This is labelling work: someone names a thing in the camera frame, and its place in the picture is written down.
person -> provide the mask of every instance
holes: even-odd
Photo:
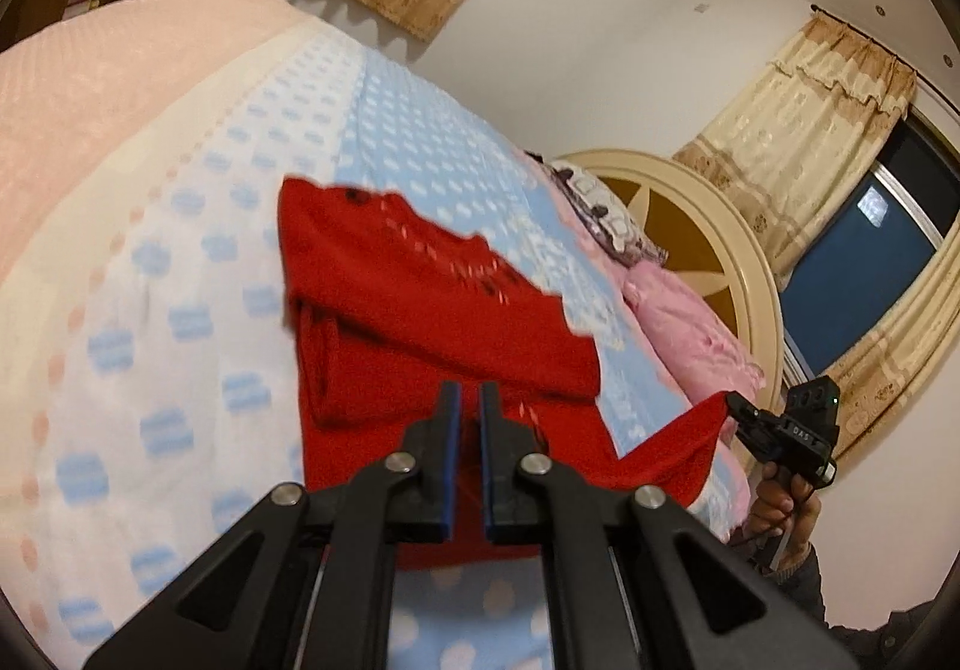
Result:
[[[763,480],[757,486],[757,499],[743,526],[743,537],[753,540],[760,536],[777,537],[796,522],[784,558],[768,577],[787,597],[827,626],[820,565],[810,542],[823,506],[816,492],[800,475],[793,476],[788,493],[776,481],[776,469],[774,462],[767,462],[763,467]],[[800,505],[796,519],[792,516],[794,505]],[[881,670],[913,635],[932,605],[931,601],[909,611],[893,612],[887,623],[876,630],[829,627],[829,631],[853,654],[861,670]]]

pillow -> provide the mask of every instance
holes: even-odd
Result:
[[[739,339],[678,275],[650,262],[624,272],[621,288],[656,355],[697,404],[734,390],[750,402],[766,385],[763,370]]]
[[[551,161],[546,169],[584,226],[614,261],[624,267],[644,259],[657,266],[664,264],[667,251],[643,233],[627,206],[596,176],[566,161]]]

jacket sleeve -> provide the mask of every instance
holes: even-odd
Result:
[[[784,594],[825,626],[826,609],[821,592],[820,565],[816,551],[794,570],[772,576]],[[880,670],[894,657],[899,648],[913,635],[933,602],[923,603],[909,611],[890,614],[890,619],[877,630],[848,630],[830,627],[830,634],[853,654],[861,670]]]

folded red garment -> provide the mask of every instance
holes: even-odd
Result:
[[[349,480],[429,416],[443,380],[464,384],[453,543],[402,549],[422,566],[517,555],[483,541],[476,388],[500,383],[504,414],[539,430],[549,453],[607,488],[657,483],[682,504],[709,474],[726,408],[708,401],[618,459],[594,404],[593,342],[479,237],[421,219],[402,197],[280,189],[280,249],[299,359],[304,473],[310,489]],[[520,554],[529,554],[522,549]]]

patterned pillow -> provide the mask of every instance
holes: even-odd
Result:
[[[546,169],[611,258],[627,268],[643,259],[664,265],[667,251],[643,233],[627,205],[596,176],[566,161],[551,161]]]

